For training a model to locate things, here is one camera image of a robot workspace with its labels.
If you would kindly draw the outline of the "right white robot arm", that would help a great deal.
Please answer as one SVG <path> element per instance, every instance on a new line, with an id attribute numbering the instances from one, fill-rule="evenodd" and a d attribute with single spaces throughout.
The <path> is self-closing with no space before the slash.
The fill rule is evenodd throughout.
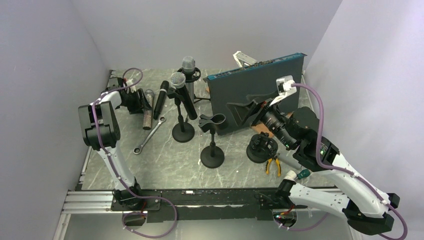
<path id="1" fill-rule="evenodd" d="M 298 183 L 287 174 L 274 200 L 282 207 L 308 206 L 342 218 L 356 231 L 384 236 L 394 225 L 390 211 L 398 207 L 395 193 L 378 190 L 363 178 L 327 138 L 319 136 L 319 119 L 309 107 L 296 109 L 286 117 L 279 103 L 289 94 L 249 95 L 247 103 L 227 103 L 237 125 L 251 120 L 264 124 L 303 167 L 331 180 L 340 193 L 329 193 Z"/>

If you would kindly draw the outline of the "black wireless microphone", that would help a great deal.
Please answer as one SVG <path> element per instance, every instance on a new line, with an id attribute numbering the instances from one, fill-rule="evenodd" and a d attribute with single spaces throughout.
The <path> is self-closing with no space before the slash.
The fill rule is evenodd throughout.
<path id="1" fill-rule="evenodd" d="M 164 80 L 160 85 L 159 95 L 158 95 L 158 98 L 157 98 L 157 101 L 156 101 L 155 108 L 153 110 L 153 119 L 154 120 L 158 120 L 158 118 L 159 118 L 159 116 L 162 112 L 162 109 L 163 109 L 163 106 L 164 106 L 164 103 L 165 103 L 165 99 L 167 97 L 167 93 L 168 93 L 168 90 L 169 90 L 169 84 L 170 83 L 167 80 Z"/>

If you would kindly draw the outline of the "glitter handle microphone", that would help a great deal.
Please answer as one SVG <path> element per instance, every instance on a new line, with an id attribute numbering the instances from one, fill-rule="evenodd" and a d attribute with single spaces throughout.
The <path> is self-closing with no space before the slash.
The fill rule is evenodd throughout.
<path id="1" fill-rule="evenodd" d="M 144 109 L 144 116 L 143 116 L 143 129 L 144 130 L 150 130 L 152 128 L 152 115 L 153 115 L 153 107 L 154 107 L 154 98 L 155 93 L 152 89 L 147 89 L 144 92 L 145 100 L 148 103 L 149 107 L 146 105 Z"/>

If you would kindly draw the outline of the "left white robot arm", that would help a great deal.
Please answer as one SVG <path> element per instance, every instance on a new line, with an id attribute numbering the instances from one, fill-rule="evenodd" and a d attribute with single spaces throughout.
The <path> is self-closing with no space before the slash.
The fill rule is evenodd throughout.
<path id="1" fill-rule="evenodd" d="M 100 155 L 112 176 L 114 200 L 130 210 L 139 210 L 146 201 L 120 148 L 121 130 L 115 110 L 121 106 L 130 114 L 152 109 L 141 88 L 134 89 L 122 77 L 112 77 L 97 100 L 78 107 L 79 122 L 84 143 Z"/>

